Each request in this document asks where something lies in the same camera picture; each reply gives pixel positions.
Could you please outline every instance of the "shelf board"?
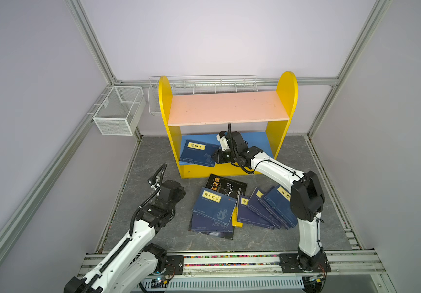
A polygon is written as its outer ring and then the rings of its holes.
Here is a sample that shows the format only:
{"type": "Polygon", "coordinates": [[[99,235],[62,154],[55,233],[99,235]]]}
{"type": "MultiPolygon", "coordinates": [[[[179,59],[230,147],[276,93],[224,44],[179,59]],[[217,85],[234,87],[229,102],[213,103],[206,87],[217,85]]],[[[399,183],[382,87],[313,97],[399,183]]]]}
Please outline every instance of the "shelf board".
{"type": "MultiPolygon", "coordinates": [[[[268,137],[266,136],[266,132],[246,132],[241,133],[241,136],[244,140],[248,143],[248,147],[256,146],[262,151],[264,151],[267,155],[273,157],[272,150],[269,145],[268,137]]],[[[188,135],[181,137],[181,149],[179,150],[179,156],[183,153],[184,145],[187,139],[195,140],[198,142],[208,143],[208,144],[219,144],[217,140],[217,134],[201,134],[201,135],[188,135]]],[[[179,162],[179,165],[194,165],[191,163],[186,162],[179,162]]]]}
{"type": "Polygon", "coordinates": [[[275,91],[173,96],[168,126],[289,120],[275,91]]]}

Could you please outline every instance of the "white wall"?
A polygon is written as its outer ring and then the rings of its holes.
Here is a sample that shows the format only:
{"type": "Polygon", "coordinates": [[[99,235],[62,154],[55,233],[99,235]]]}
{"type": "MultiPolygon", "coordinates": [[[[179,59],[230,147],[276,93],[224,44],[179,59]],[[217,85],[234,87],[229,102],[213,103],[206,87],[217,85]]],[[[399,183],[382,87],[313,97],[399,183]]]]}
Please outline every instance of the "white wall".
{"type": "Polygon", "coordinates": [[[82,0],[117,79],[337,76],[375,0],[82,0]]]}
{"type": "Polygon", "coordinates": [[[0,0],[0,231],[106,85],[61,0],[0,0]]]}
{"type": "Polygon", "coordinates": [[[393,1],[313,140],[365,248],[421,292],[421,1],[393,1]]]}
{"type": "Polygon", "coordinates": [[[94,253],[135,146],[94,125],[0,267],[0,293],[58,293],[94,253]]]}
{"type": "MultiPolygon", "coordinates": [[[[316,114],[328,95],[331,87],[327,85],[316,86],[300,86],[297,109],[290,122],[287,135],[290,134],[306,134],[313,123],[316,114]]],[[[276,87],[260,87],[259,91],[275,91],[276,87]]],[[[146,98],[148,98],[147,90],[144,90],[146,98]]],[[[231,129],[235,131],[252,131],[264,132],[267,122],[254,123],[234,123],[231,129]]],[[[167,136],[162,116],[159,114],[154,116],[144,110],[139,121],[139,129],[143,135],[148,136],[167,136]]],[[[198,126],[181,126],[182,134],[201,134],[201,133],[218,133],[223,129],[227,129],[226,124],[217,125],[198,125],[198,126]]]]}

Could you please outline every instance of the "wire basket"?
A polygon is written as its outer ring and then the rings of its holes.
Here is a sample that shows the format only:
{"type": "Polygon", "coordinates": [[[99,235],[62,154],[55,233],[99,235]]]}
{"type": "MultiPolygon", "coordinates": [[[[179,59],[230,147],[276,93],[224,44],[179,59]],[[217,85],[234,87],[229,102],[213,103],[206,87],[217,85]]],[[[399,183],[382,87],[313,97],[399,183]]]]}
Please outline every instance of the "wire basket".
{"type": "Polygon", "coordinates": [[[142,87],[113,86],[93,120],[104,135],[132,136],[145,104],[142,87]]]}
{"type": "MultiPolygon", "coordinates": [[[[149,112],[161,115],[158,101],[159,76],[149,77],[149,112]]],[[[256,77],[252,75],[168,76],[173,95],[215,94],[258,91],[256,77]]]]}

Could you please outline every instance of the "book cover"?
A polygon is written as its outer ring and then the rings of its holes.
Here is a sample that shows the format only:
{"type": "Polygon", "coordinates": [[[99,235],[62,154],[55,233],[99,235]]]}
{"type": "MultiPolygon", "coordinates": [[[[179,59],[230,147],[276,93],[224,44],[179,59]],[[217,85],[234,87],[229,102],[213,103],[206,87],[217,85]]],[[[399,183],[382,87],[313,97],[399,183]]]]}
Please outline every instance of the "book cover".
{"type": "Polygon", "coordinates": [[[233,197],[203,187],[194,204],[193,213],[228,226],[236,203],[233,197]]]}
{"type": "MultiPolygon", "coordinates": [[[[191,225],[193,223],[193,217],[194,217],[194,213],[191,216],[191,220],[189,221],[188,231],[190,231],[190,232],[191,232],[191,225]]],[[[233,240],[233,236],[234,236],[234,233],[235,233],[235,227],[232,227],[231,232],[197,232],[197,233],[201,233],[201,234],[205,234],[205,235],[211,235],[211,236],[217,236],[217,237],[220,237],[220,238],[233,240]]]]}
{"type": "Polygon", "coordinates": [[[280,184],[261,197],[289,224],[295,227],[298,224],[297,217],[290,209],[290,193],[288,193],[280,184]]]}
{"type": "Polygon", "coordinates": [[[220,146],[218,144],[208,144],[188,139],[184,144],[179,161],[215,167],[215,161],[212,159],[212,155],[219,148],[220,146]]]}
{"type": "MultiPolygon", "coordinates": [[[[266,192],[269,193],[270,191],[272,191],[274,189],[274,186],[272,186],[269,191],[266,192]]],[[[283,217],[281,217],[277,211],[275,209],[273,209],[265,200],[264,200],[264,195],[261,197],[258,197],[258,201],[262,204],[262,206],[264,208],[266,208],[266,210],[274,217],[276,218],[276,220],[278,220],[282,226],[284,226],[285,229],[290,229],[295,227],[294,225],[292,225],[291,223],[288,223],[286,220],[284,220],[283,217]]]]}
{"type": "Polygon", "coordinates": [[[256,187],[253,191],[253,194],[249,198],[247,207],[260,216],[261,218],[265,219],[266,221],[270,222],[276,228],[280,229],[282,224],[260,203],[259,198],[264,195],[264,192],[261,191],[258,187],[256,187]]]}
{"type": "MultiPolygon", "coordinates": [[[[238,196],[244,196],[247,184],[237,180],[232,180],[222,176],[211,174],[207,180],[206,188],[217,191],[226,196],[238,199],[238,196]]],[[[237,208],[233,211],[232,222],[235,227],[243,227],[243,223],[237,221],[237,208]]]]}
{"type": "Polygon", "coordinates": [[[191,218],[191,232],[232,232],[233,225],[224,226],[211,219],[194,214],[191,218]]]}
{"type": "Polygon", "coordinates": [[[258,216],[248,208],[249,197],[240,196],[238,198],[238,221],[243,224],[251,224],[264,228],[274,229],[276,226],[258,216]]]}

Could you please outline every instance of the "black mounting plate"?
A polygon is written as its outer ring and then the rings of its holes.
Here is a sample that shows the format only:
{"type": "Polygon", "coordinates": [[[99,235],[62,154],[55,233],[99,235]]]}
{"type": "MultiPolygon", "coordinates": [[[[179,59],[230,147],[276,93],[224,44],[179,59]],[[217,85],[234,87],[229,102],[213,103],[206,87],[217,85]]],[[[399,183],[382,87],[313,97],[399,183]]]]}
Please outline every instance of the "black mounting plate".
{"type": "Polygon", "coordinates": [[[166,265],[165,265],[165,273],[164,275],[173,275],[173,272],[176,275],[183,274],[183,267],[184,267],[184,256],[182,255],[167,255],[166,256],[166,265]]]}
{"type": "MultiPolygon", "coordinates": [[[[298,260],[297,260],[298,253],[281,253],[279,255],[280,258],[280,266],[282,267],[282,272],[286,273],[305,273],[301,268],[298,267],[298,260]]],[[[325,255],[322,256],[322,261],[320,261],[320,265],[324,268],[326,273],[331,272],[331,266],[327,259],[325,259],[325,255]]],[[[316,267],[313,269],[314,273],[322,273],[320,267],[316,267]]]]}

